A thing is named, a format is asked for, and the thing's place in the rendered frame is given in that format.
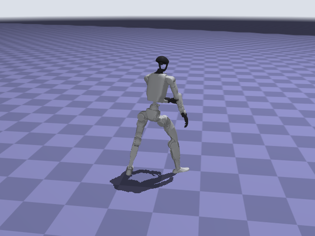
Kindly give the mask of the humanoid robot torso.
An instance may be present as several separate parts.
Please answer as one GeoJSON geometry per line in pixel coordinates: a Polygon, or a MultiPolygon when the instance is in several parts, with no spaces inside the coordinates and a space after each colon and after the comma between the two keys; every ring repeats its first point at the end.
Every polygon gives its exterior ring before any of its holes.
{"type": "Polygon", "coordinates": [[[148,77],[146,94],[147,99],[153,101],[153,104],[146,109],[145,119],[157,122],[157,116],[160,115],[160,110],[158,110],[160,105],[157,102],[162,103],[164,101],[169,86],[165,79],[166,76],[168,76],[166,73],[156,74],[154,72],[148,77]]]}

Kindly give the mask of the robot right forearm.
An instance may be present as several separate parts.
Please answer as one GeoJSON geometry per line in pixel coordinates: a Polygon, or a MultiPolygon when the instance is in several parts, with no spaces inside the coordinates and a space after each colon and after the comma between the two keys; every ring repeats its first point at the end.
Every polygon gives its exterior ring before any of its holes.
{"type": "Polygon", "coordinates": [[[179,98],[179,100],[176,101],[176,103],[177,103],[177,105],[178,105],[178,109],[179,109],[179,111],[180,111],[180,115],[181,115],[181,113],[185,113],[185,114],[186,114],[186,111],[185,111],[184,105],[183,105],[183,100],[182,100],[182,95],[181,95],[181,93],[178,94],[178,98],[179,98]]]}

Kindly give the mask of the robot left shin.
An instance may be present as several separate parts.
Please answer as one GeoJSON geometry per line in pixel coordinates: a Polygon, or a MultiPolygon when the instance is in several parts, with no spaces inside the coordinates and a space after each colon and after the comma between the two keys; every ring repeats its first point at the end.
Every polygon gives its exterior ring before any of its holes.
{"type": "Polygon", "coordinates": [[[133,141],[133,144],[132,144],[132,148],[131,148],[131,152],[130,152],[130,162],[129,162],[129,166],[128,166],[128,169],[130,167],[130,169],[132,168],[132,165],[133,165],[133,161],[137,155],[137,152],[138,152],[138,147],[139,146],[135,146],[135,140],[136,140],[136,137],[134,138],[134,141],[133,141]]]}

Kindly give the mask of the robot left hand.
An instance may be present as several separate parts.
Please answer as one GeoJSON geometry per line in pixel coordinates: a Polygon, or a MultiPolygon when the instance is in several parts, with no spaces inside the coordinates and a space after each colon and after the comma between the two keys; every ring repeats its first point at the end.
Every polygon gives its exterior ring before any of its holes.
{"type": "Polygon", "coordinates": [[[165,100],[168,100],[168,103],[171,102],[171,103],[174,103],[174,104],[177,104],[176,101],[178,101],[178,100],[176,100],[174,98],[169,98],[169,97],[166,97],[165,100]]]}

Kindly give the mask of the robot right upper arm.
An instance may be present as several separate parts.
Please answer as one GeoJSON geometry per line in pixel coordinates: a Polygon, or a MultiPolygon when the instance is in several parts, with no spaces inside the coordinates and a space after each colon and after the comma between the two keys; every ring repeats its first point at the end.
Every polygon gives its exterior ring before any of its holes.
{"type": "Polygon", "coordinates": [[[176,79],[173,76],[166,76],[165,79],[166,79],[166,82],[171,87],[174,99],[179,100],[179,98],[178,98],[179,93],[178,93],[178,88],[176,85],[176,79]]]}

